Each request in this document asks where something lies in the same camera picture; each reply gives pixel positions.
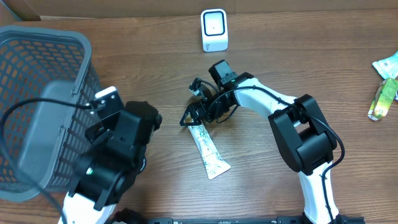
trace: green packet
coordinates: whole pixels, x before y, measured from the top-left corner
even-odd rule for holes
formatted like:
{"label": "green packet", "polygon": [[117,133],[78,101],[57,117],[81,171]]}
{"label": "green packet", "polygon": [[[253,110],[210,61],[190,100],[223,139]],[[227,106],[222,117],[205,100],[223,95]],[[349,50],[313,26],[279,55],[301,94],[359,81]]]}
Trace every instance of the green packet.
{"label": "green packet", "polygon": [[368,112],[368,117],[373,121],[385,117],[397,91],[398,81],[393,78],[385,79],[377,89],[376,96]]}

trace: white device with black screen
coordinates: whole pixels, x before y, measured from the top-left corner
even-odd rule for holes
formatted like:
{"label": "white device with black screen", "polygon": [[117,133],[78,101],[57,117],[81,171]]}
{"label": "white device with black screen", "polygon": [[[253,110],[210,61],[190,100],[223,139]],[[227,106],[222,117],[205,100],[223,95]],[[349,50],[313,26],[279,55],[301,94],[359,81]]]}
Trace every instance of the white device with black screen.
{"label": "white device with black screen", "polygon": [[201,37],[205,52],[217,52],[228,48],[226,13],[222,9],[208,9],[200,15]]}

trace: wooden tabletop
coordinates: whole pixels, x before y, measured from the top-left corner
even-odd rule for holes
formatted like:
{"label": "wooden tabletop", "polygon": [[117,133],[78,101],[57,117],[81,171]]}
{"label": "wooden tabletop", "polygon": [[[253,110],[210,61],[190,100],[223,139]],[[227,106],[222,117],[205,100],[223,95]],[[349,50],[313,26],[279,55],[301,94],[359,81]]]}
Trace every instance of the wooden tabletop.
{"label": "wooden tabletop", "polygon": [[[195,77],[225,59],[286,95],[314,96],[346,146],[333,169],[340,213],[367,223],[397,223],[398,106],[374,122],[368,109],[382,78],[372,62],[398,51],[398,10],[280,12],[228,16],[229,48],[204,53],[199,16],[21,22],[75,30],[89,38],[103,86],[124,101],[148,101],[164,121],[146,153],[148,166],[123,198],[147,218],[270,218],[300,215],[297,174],[282,160],[267,120],[240,108],[208,130],[231,170],[208,180],[198,149],[179,120]],[[340,149],[335,150],[335,158]],[[65,193],[55,194],[61,202]],[[42,197],[0,201],[0,223],[56,223]]]}

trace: gray plastic basket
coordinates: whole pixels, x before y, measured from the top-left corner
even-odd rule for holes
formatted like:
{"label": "gray plastic basket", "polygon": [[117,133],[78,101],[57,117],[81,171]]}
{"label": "gray plastic basket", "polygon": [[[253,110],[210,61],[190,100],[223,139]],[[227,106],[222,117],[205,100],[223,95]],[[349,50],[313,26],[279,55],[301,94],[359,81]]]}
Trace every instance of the gray plastic basket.
{"label": "gray plastic basket", "polygon": [[[91,64],[91,45],[77,32],[0,28],[0,114],[14,103],[50,97],[85,104],[101,89]],[[74,159],[89,147],[89,111],[53,103],[25,105],[6,123],[10,155],[46,190],[66,190]],[[16,202],[39,193],[19,180],[0,155],[0,198]]]}

